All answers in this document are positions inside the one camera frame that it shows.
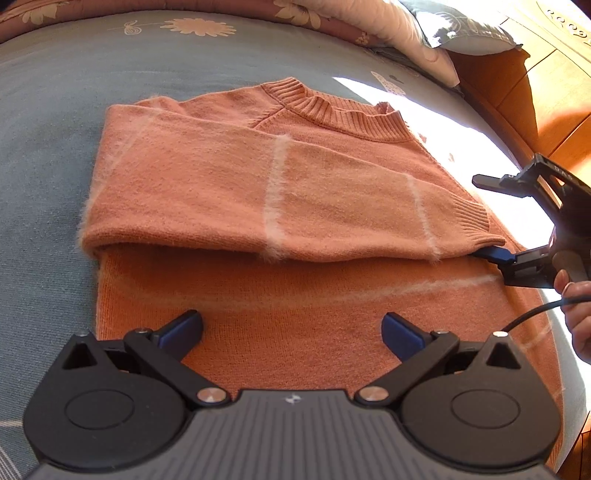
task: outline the human hand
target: human hand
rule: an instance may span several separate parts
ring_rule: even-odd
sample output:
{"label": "human hand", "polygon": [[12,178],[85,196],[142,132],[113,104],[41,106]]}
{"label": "human hand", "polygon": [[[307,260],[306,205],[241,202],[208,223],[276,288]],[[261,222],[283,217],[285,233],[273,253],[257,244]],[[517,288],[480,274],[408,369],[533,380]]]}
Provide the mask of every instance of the human hand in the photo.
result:
{"label": "human hand", "polygon": [[[591,281],[573,283],[566,270],[560,270],[554,279],[554,289],[562,298],[591,295]],[[573,349],[583,361],[591,364],[591,302],[561,307],[566,327],[573,335]]]}

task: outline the carved wood trim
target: carved wood trim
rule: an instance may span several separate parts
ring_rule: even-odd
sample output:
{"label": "carved wood trim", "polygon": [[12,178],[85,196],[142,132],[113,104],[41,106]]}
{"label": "carved wood trim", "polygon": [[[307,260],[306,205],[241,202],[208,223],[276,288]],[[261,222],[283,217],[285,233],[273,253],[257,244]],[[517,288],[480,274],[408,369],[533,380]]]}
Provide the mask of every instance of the carved wood trim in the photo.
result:
{"label": "carved wood trim", "polygon": [[584,28],[579,27],[575,22],[571,21],[565,15],[557,12],[554,8],[544,7],[536,2],[540,10],[548,17],[551,22],[564,32],[568,32],[575,37],[579,37],[583,45],[589,47],[591,53],[591,33]]}

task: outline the sweater sleeve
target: sweater sleeve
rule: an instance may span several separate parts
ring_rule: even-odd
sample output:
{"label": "sweater sleeve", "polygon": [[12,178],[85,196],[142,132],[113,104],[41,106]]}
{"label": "sweater sleeve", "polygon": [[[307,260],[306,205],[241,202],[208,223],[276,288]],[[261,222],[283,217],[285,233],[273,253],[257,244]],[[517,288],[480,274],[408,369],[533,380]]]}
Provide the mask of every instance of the sweater sleeve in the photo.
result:
{"label": "sweater sleeve", "polygon": [[227,122],[108,110],[82,229],[117,243],[269,260],[435,261],[502,245],[486,210],[409,174]]}
{"label": "sweater sleeve", "polygon": [[253,127],[283,108],[282,104],[259,85],[228,92],[207,93],[185,102],[157,96],[137,102],[136,105],[241,127]]}

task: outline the black cable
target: black cable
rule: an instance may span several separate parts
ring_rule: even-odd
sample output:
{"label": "black cable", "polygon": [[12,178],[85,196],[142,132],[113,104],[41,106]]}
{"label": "black cable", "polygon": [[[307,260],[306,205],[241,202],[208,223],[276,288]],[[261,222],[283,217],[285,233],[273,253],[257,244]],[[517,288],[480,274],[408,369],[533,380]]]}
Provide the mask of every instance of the black cable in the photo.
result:
{"label": "black cable", "polygon": [[535,317],[539,313],[546,312],[548,310],[555,309],[556,307],[561,307],[563,305],[574,305],[577,303],[585,303],[587,301],[591,301],[591,295],[580,295],[579,297],[571,297],[562,300],[551,301],[550,303],[544,303],[539,307],[531,309],[528,312],[525,312],[523,315],[518,316],[515,320],[513,320],[509,325],[503,328],[503,332],[510,332],[512,329],[521,325],[524,321]]}

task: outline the ribbed collar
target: ribbed collar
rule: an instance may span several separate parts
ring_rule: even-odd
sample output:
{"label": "ribbed collar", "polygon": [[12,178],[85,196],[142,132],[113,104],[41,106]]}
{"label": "ribbed collar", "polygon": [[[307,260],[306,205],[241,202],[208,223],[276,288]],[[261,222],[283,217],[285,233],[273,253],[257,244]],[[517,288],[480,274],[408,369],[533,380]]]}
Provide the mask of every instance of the ribbed collar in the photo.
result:
{"label": "ribbed collar", "polygon": [[400,112],[388,103],[364,105],[309,89],[290,77],[263,83],[263,90],[307,120],[354,137],[378,142],[401,142],[414,138]]}

